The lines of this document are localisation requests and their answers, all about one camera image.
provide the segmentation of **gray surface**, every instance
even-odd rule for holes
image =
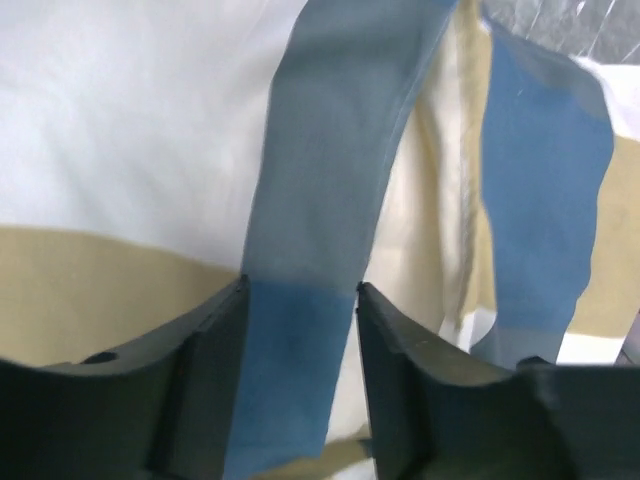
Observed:
[[[638,0],[485,0],[489,14],[545,48],[600,63],[640,64]]]

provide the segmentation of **cloth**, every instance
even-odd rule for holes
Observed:
[[[367,435],[362,279],[493,363],[613,363],[640,293],[637,102],[481,17],[0,1],[0,354],[78,361],[248,273],[230,480]]]

